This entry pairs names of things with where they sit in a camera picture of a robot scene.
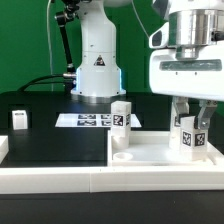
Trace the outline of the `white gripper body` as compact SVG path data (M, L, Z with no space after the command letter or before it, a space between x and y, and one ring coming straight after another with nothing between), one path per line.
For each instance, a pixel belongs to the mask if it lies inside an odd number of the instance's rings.
M177 60L174 49L156 50L149 62L153 93L224 101L224 45L203 47L196 60Z

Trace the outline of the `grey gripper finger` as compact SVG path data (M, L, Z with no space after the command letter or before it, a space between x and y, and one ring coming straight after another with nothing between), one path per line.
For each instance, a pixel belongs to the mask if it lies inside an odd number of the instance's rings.
M175 123L180 124L182 117L186 117L189 114L189 104L187 97L174 97L173 106L175 109Z
M194 127L200 130L208 130L210 119L217 109L217 102L214 100L200 100L200 111L194 120Z

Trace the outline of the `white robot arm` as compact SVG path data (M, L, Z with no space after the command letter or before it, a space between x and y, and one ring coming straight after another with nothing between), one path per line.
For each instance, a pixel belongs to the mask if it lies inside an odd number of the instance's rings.
M106 7L133 0L81 0L82 63L72 93L94 102L124 93L116 64L116 28ZM152 0L165 24L149 37L149 85L174 98L176 118L188 114L187 100L201 110L194 120L207 129L218 101L224 101L224 0Z

